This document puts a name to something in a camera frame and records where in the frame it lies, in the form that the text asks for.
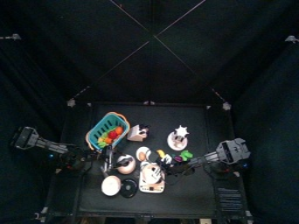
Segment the black wall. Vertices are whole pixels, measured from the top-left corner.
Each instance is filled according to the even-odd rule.
[[[151,2],[125,6],[155,33],[199,3]],[[42,210],[53,173],[47,153],[9,147],[15,130],[35,127],[61,141],[67,100],[93,86],[79,100],[222,103],[214,87],[253,151],[250,210],[260,223],[299,223],[299,43],[285,42],[297,1],[207,1],[161,37],[195,73],[159,41],[109,73],[153,40],[109,1],[0,6],[0,36],[23,38],[0,40],[0,222],[25,223]]]
[[[235,131],[253,152],[247,198],[261,223],[298,223],[299,45],[290,45],[239,97]]]

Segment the black table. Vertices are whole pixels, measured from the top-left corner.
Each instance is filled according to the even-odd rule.
[[[70,108],[62,142],[77,144],[87,149],[86,135],[98,124],[107,112],[115,111],[125,115],[131,127],[149,124],[150,135],[143,142],[133,142],[126,138],[117,146],[118,150],[137,155],[142,146],[153,151],[163,149],[170,155],[181,152],[173,150],[167,144],[170,133],[182,125],[187,127],[189,150],[195,157],[203,156],[217,150],[225,140],[233,140],[234,130],[230,112],[222,105],[138,105],[82,103]],[[99,169],[101,161],[87,163],[86,170],[77,176],[70,173],[57,175],[53,188],[50,214],[73,216],[111,216],[135,217],[145,220],[153,218],[199,219],[211,218],[219,221],[227,218],[247,220],[246,194],[242,178],[231,175],[226,178],[214,178],[203,167],[198,168],[191,176],[167,176],[163,193],[146,193],[138,191],[135,197],[127,199],[121,194],[109,197],[101,189],[103,174]],[[111,174],[119,178],[135,179],[134,174]],[[242,208],[239,211],[225,212],[221,207],[218,189],[222,187],[235,189],[241,194]]]

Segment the toy figurine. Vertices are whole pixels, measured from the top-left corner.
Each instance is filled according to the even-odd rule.
[[[185,150],[185,151],[182,152],[181,157],[182,157],[182,161],[187,161],[189,159],[193,158],[193,154],[190,153],[189,150]]]
[[[127,140],[143,142],[149,136],[149,125],[138,124],[127,133]]]
[[[182,151],[189,143],[189,139],[187,139],[187,135],[190,133],[187,132],[187,127],[185,128],[182,125],[179,127],[179,129],[177,129],[169,136],[167,138],[167,143],[170,145],[170,147],[175,150],[175,151]]]

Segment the green toy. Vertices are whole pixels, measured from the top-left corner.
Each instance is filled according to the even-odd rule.
[[[187,161],[190,158],[193,158],[193,154],[190,153],[189,150],[185,150],[185,151],[182,152],[181,157],[182,157],[182,161]]]

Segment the black curtain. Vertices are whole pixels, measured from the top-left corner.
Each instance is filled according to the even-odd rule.
[[[13,31],[3,23],[2,33]],[[10,147],[19,127],[61,140],[67,102],[47,75],[34,63],[22,43],[0,40],[0,222],[26,223],[41,212],[53,173],[43,150]]]
[[[237,135],[247,139],[247,199],[258,223],[299,223],[299,45],[249,87],[235,107]]]

